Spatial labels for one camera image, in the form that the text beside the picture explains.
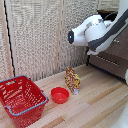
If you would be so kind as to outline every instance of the red bowl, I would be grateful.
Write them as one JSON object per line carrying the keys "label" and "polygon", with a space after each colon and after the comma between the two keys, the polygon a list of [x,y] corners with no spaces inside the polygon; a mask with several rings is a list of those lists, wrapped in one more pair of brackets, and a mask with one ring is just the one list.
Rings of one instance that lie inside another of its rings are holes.
{"label": "red bowl", "polygon": [[55,103],[63,104],[68,100],[69,92],[65,88],[56,87],[51,90],[51,95]]}

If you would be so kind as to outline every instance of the wooden floor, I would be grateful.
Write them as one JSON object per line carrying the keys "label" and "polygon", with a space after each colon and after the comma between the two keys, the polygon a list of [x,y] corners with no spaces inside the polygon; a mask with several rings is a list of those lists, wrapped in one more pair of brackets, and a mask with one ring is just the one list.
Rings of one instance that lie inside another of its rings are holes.
{"label": "wooden floor", "polygon": [[[128,86],[92,66],[74,69],[81,78],[78,95],[72,95],[64,104],[52,101],[54,87],[64,87],[65,72],[35,82],[48,96],[42,118],[29,128],[110,128],[118,119],[128,101]],[[15,128],[0,103],[0,128]]]}

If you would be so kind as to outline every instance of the red basket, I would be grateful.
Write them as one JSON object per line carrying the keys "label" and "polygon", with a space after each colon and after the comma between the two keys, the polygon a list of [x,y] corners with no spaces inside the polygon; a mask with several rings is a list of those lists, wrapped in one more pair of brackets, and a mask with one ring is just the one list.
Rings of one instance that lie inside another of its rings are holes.
{"label": "red basket", "polygon": [[18,76],[0,82],[0,101],[17,128],[41,118],[47,96],[31,79]]}

